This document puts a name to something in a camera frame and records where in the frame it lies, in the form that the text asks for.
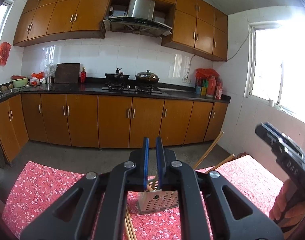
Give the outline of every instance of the wall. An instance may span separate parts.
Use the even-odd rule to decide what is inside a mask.
[[[18,21],[22,10],[27,2],[27,0],[12,0],[11,10],[9,12],[8,18],[4,29],[2,31],[0,43],[4,41],[9,44],[13,44],[14,34],[18,25]],[[23,48],[18,46],[11,46],[10,54],[5,66],[0,66],[0,83],[4,84],[11,81],[12,75],[21,74],[21,64],[22,64]]]
[[[232,57],[248,35],[248,24],[254,22],[288,20],[304,15],[300,7],[266,7],[228,16],[228,58]],[[275,163],[271,149],[255,135],[255,126],[270,122],[292,137],[305,151],[305,123],[254,99],[245,98],[248,72],[249,40],[237,55],[227,62],[214,62],[213,68],[223,79],[223,91],[231,96],[223,124],[224,135],[219,145],[230,153],[247,152],[281,180],[286,173]]]
[[[138,72],[150,70],[160,78],[159,82],[195,86],[196,68],[212,68],[210,60],[195,56],[188,78],[183,83],[192,54],[162,47],[161,38],[131,33],[106,32],[105,39],[74,39],[53,41],[24,48],[22,75],[43,71],[48,63],[49,51],[53,50],[54,63],[81,63],[87,77],[105,77],[105,73],[122,72],[135,79]]]

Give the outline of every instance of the gray floor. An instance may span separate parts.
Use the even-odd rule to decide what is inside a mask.
[[[199,143],[168,148],[175,151],[177,159],[180,161],[194,165],[210,145],[211,143]],[[29,141],[12,161],[12,166],[7,165],[4,169],[0,168],[0,199],[5,203],[16,179],[28,161],[64,171],[104,173],[128,160],[130,152],[131,149],[99,150]],[[224,149],[216,145],[199,168],[214,166],[228,155]],[[150,149],[148,175],[155,175],[156,171],[156,152],[155,149]]]

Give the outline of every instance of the black device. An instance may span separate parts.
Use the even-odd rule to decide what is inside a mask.
[[[264,140],[276,155],[276,162],[289,175],[291,182],[286,193],[287,205],[281,218],[275,220],[283,232],[294,228],[283,227],[289,219],[285,213],[299,202],[305,201],[305,152],[287,135],[269,122],[257,125],[255,133]]]
[[[88,172],[21,233],[20,240],[121,240],[127,192],[147,188],[149,139],[111,172]],[[178,191],[181,239],[282,240],[281,229],[219,172],[196,172],[156,138],[159,185]]]

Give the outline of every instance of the dark cutting board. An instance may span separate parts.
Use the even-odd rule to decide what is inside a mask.
[[[78,83],[80,63],[59,63],[54,75],[55,83]]]

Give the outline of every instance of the metal bolt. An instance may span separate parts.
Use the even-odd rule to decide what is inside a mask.
[[[176,167],[176,168],[180,167],[181,165],[182,165],[182,163],[180,161],[172,161],[171,162],[171,166]]]
[[[124,163],[125,168],[132,168],[134,167],[134,163],[131,161],[127,161]]]
[[[209,176],[211,176],[213,179],[216,179],[220,176],[220,174],[217,171],[211,171],[209,172]]]
[[[87,178],[87,179],[95,179],[96,177],[97,177],[97,174],[96,174],[95,172],[93,172],[93,171],[88,172],[88,173],[86,174],[86,178]]]

